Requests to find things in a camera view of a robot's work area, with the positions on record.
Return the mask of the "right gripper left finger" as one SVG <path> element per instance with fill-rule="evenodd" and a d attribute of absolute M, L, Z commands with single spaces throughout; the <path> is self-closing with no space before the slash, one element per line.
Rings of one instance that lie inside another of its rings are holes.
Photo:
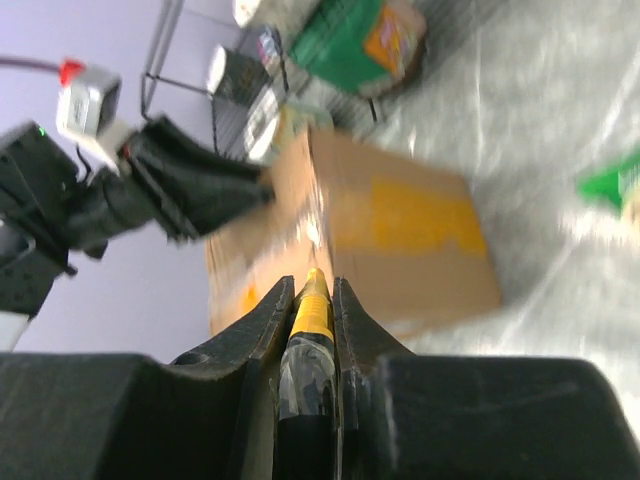
<path fill-rule="evenodd" d="M 258 305 L 163 364 L 139 354 L 1 357 L 5 479 L 225 479 L 260 360 L 295 296 L 278 280 Z"/>

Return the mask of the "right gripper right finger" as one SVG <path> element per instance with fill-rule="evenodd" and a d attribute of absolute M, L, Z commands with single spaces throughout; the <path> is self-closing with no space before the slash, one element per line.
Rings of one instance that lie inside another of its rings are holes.
<path fill-rule="evenodd" d="M 410 352 L 333 290 L 346 479 L 635 479 L 610 383 L 579 359 Z"/>

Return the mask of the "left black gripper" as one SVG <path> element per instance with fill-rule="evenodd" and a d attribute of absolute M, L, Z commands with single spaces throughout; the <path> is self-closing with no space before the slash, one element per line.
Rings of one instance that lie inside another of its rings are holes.
<path fill-rule="evenodd" d="M 195 240 L 274 198 L 262 167 L 201 146 L 165 115 L 119 140 L 114 153 L 114 166 L 84 190 L 86 245 L 151 222 L 172 241 Z"/>

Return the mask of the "yellow utility knife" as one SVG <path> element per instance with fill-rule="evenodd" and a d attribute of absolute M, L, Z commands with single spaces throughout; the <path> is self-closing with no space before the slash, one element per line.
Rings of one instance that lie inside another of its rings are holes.
<path fill-rule="evenodd" d="M 309 271 L 279 371 L 275 479 L 338 477 L 340 414 L 333 307 L 322 270 Z"/>

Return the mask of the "brown cardboard express box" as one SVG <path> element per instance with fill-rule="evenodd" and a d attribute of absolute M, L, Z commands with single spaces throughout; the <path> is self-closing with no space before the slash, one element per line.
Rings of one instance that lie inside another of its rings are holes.
<path fill-rule="evenodd" d="M 459 175 L 309 129 L 267 171 L 274 200 L 205 244 L 209 328 L 219 333 L 274 283 L 308 272 L 348 280 L 365 311 L 400 339 L 500 307 L 499 281 Z"/>

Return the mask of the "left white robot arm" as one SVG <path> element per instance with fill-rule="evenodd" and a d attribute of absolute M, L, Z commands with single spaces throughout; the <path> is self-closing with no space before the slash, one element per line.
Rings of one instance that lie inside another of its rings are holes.
<path fill-rule="evenodd" d="M 69 254 L 99 260 L 111 239 L 157 223 L 198 240 L 274 197 L 264 167 L 206 149 L 161 115 L 117 142 L 113 168 L 80 174 L 28 121 L 1 138 L 1 349 L 10 352 Z"/>

